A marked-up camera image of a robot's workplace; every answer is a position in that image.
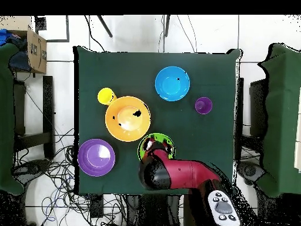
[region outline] purple cup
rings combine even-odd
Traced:
[[[107,174],[114,166],[113,148],[102,139],[90,139],[78,151],[78,164],[82,171],[93,177]]]
[[[199,114],[208,114],[212,109],[212,101],[207,97],[200,97],[195,102],[195,110]]]

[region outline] blue object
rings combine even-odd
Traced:
[[[155,88],[162,99],[178,101],[188,92],[190,79],[186,71],[179,67],[167,67],[161,70],[155,80]]]
[[[7,31],[7,29],[0,29],[0,46],[6,43],[7,37],[10,37],[12,34]]]

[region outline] dark green table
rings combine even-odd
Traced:
[[[159,54],[96,53],[77,47],[74,53],[75,68],[77,59],[79,67],[79,72],[75,71],[75,80],[78,77],[79,81],[79,146],[88,139],[101,138],[111,144],[116,154],[115,166],[102,177],[90,177],[79,170],[80,194],[153,193],[146,191],[138,178],[140,140],[118,141],[106,129],[107,106],[97,100],[97,93],[104,87],[112,88],[117,97],[129,95],[144,101],[152,118],[147,134],[161,132],[170,136],[176,145],[176,158],[213,163],[232,180],[238,49],[229,54]],[[183,68],[190,78],[188,94],[176,102],[164,101],[155,90],[158,72],[171,65]],[[195,111],[195,101],[202,96],[213,102],[207,115]]]

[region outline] controller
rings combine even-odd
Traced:
[[[240,226],[239,217],[230,198],[219,190],[208,195],[208,204],[215,223],[219,226]]]

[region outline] white floor tile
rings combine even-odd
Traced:
[[[47,75],[53,76],[55,134],[65,134],[74,128],[74,64],[48,62]],[[17,73],[18,80],[28,76],[29,73]],[[35,78],[31,74],[25,87],[25,132],[37,134],[43,132],[43,74],[36,74]]]
[[[198,52],[227,52],[238,45],[237,15],[191,15]],[[97,16],[91,16],[92,36],[111,52],[163,52],[162,15],[103,16],[113,38],[110,38]],[[195,37],[187,15],[179,15],[183,28],[195,48]],[[101,47],[91,39],[91,50]],[[193,52],[178,17],[171,15],[165,52]]]
[[[25,133],[37,134],[43,132],[43,114],[41,113],[43,111],[43,75],[36,74],[33,78],[33,74],[30,73],[17,73],[17,80],[25,79],[27,91],[24,108]]]
[[[250,125],[250,84],[251,82],[265,79],[265,72],[256,63],[241,63],[240,77],[244,78],[243,83],[243,123]],[[249,135],[250,127],[243,126],[243,134]]]
[[[179,208],[180,226],[184,226],[184,208]]]
[[[48,62],[47,75],[53,76],[55,134],[74,128],[74,64]]]
[[[81,214],[73,210],[68,212],[65,220],[64,216],[67,211],[68,208],[54,208],[49,216],[51,221],[46,221],[44,226],[59,226],[61,220],[61,226],[90,226]],[[84,216],[89,220],[88,212],[84,213]],[[26,207],[26,219],[28,223],[35,222],[37,226],[40,226],[45,218],[46,216],[43,214],[41,207]]]
[[[91,33],[106,51],[157,52],[162,31],[161,15],[102,16],[113,37],[110,38],[97,16],[91,16]],[[102,48],[91,38],[91,50]]]
[[[242,61],[264,61],[272,43],[284,42],[294,49],[301,49],[300,23],[298,15],[240,15]]]
[[[65,137],[61,137],[61,141],[63,142],[64,147],[68,146],[68,145],[73,145],[74,142],[74,136],[65,136]],[[60,150],[61,148],[63,148],[63,145],[58,142],[59,141],[59,137],[55,136],[55,142],[57,142],[55,144],[55,152],[58,152],[58,150]],[[33,159],[38,159],[40,156],[40,159],[44,159],[44,150],[43,147],[40,150],[40,154],[39,155],[35,155],[32,153],[32,148],[29,149],[29,152],[31,154],[28,154],[28,156],[24,157],[25,161],[30,161]],[[55,162],[62,162],[63,160],[65,160],[65,153],[64,151],[61,151],[56,157],[55,157]],[[74,174],[74,167],[69,167],[68,168],[73,174]],[[61,168],[61,170],[57,168],[57,170],[55,170],[52,175],[55,175],[55,173],[59,172],[61,173],[63,168]],[[55,179],[55,184],[57,187],[60,187],[62,185],[62,181],[60,179]],[[47,177],[46,175],[42,175],[38,178],[36,178],[35,180],[33,180],[27,190],[26,193],[26,200],[25,200],[25,205],[27,206],[40,206],[40,205],[49,205],[51,203],[50,199],[47,198],[43,203],[43,199],[46,197],[52,197],[52,201],[54,202],[56,198],[58,197],[62,197],[62,193],[57,192],[56,191],[56,186],[53,183],[53,181]],[[74,180],[70,180],[70,185],[73,186],[74,185]],[[57,200],[56,202],[58,207],[62,207],[65,206],[65,204],[63,203],[62,200]]]
[[[254,213],[258,215],[258,209],[253,209]]]
[[[249,205],[252,208],[257,208],[258,201],[255,189],[251,186],[246,185],[244,179],[239,174],[237,175],[236,185],[241,190]]]
[[[45,18],[46,30],[39,31],[42,38],[46,40],[67,39],[65,15],[46,15]]]
[[[89,47],[89,31],[88,24],[86,23],[85,17],[83,15],[69,15],[69,42],[48,42],[47,43],[47,61],[73,61],[73,46],[85,46]],[[47,26],[63,26],[62,18],[50,19]],[[49,33],[55,33],[51,28],[50,31],[45,31]],[[41,37],[46,37],[43,32],[41,32]],[[51,37],[47,33],[47,39],[56,39],[56,35]]]
[[[238,47],[237,15],[190,15],[189,17],[195,30],[198,52],[226,53]],[[195,36],[188,16],[179,15],[179,19],[195,48]],[[170,16],[168,37],[165,38],[165,52],[193,52],[180,22],[176,15]]]

